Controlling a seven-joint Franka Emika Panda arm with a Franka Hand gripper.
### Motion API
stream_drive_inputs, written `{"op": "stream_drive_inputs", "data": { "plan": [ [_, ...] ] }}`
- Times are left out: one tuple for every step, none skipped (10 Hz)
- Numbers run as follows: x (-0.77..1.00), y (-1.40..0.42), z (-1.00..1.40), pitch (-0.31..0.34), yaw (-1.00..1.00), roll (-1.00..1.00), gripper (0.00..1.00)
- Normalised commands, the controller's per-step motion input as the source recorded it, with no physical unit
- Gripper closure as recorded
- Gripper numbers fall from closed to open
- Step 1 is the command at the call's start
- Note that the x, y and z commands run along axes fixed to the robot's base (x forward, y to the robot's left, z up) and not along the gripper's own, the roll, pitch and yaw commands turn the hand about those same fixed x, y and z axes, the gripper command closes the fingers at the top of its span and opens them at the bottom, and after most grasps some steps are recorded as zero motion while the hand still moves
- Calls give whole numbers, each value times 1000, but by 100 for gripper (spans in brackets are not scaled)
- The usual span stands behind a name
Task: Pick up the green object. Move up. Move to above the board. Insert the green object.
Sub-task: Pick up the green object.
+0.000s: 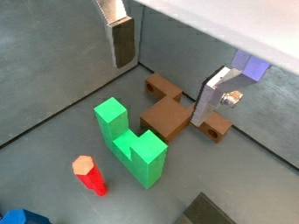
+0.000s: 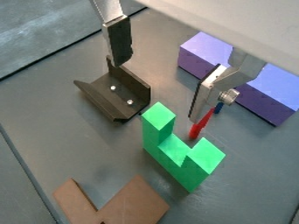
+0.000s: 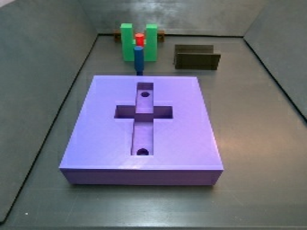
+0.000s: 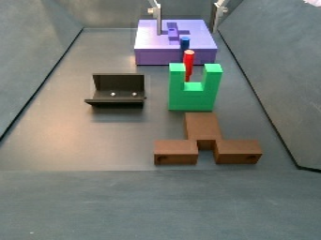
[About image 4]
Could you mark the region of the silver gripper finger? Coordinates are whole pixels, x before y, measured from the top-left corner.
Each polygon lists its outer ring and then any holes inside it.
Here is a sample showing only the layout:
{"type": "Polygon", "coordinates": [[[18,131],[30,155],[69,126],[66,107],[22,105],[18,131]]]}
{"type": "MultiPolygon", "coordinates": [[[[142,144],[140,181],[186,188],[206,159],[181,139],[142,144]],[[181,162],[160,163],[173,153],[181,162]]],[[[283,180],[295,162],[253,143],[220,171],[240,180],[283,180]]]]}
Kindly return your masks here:
{"type": "Polygon", "coordinates": [[[157,0],[149,0],[150,8],[149,14],[157,20],[157,34],[162,34],[162,5],[157,2],[157,0]]]}
{"type": "Polygon", "coordinates": [[[213,30],[217,30],[220,24],[220,18],[224,16],[225,13],[229,12],[228,3],[231,0],[217,0],[213,4],[213,30]]]}

